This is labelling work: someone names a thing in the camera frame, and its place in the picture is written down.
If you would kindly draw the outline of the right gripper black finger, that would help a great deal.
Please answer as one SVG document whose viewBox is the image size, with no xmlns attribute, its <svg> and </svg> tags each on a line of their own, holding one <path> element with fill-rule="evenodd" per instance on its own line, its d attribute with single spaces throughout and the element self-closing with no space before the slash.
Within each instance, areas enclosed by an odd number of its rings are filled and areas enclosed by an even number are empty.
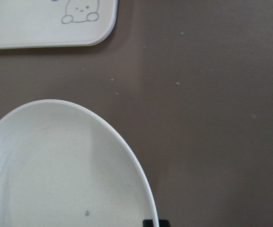
<svg viewBox="0 0 273 227">
<path fill-rule="evenodd" d="M 155 227 L 152 219 L 144 219 L 143 227 Z M 166 219 L 160 219 L 158 227 L 170 227 L 170 222 Z"/>
</svg>

